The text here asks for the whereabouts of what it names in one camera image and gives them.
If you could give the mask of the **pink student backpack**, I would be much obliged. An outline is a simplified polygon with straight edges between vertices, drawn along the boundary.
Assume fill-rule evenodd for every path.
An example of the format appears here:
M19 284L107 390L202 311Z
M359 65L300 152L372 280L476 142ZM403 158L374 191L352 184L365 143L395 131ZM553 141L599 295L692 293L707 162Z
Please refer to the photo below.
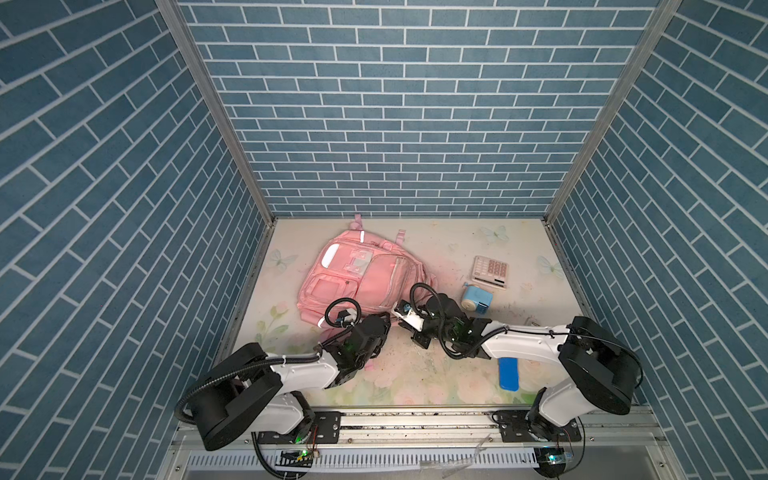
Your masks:
M347 230L320 251L298 294L302 321L328 326L325 311L342 297L355 300L364 315L389 311L410 299L415 283L437 287L426 265L404 248L405 231L393 240L366 230L357 214Z

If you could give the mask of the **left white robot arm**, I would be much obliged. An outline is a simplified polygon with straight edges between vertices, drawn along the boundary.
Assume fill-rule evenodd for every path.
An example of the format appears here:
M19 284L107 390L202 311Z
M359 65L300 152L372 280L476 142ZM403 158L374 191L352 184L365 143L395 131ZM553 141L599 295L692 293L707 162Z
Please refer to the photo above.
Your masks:
M182 394L174 416L195 426L208 451L245 432L307 437L315 412L303 392L339 387L377 357L391 328L387 313L368 315L315 346L307 355L268 355L248 343Z

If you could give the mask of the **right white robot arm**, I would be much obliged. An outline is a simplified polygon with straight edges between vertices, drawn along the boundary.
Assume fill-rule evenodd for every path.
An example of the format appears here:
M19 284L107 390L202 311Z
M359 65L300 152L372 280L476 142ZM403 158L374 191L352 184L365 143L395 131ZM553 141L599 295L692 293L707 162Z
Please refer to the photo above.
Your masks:
M394 314L414 343L426 349L436 341L453 360L529 360L555 368L555 383L537 392L524 417L538 440L556 440L595 410L628 414L643 379L636 354L588 317L554 327L509 325L469 316L444 294L418 307L402 300Z

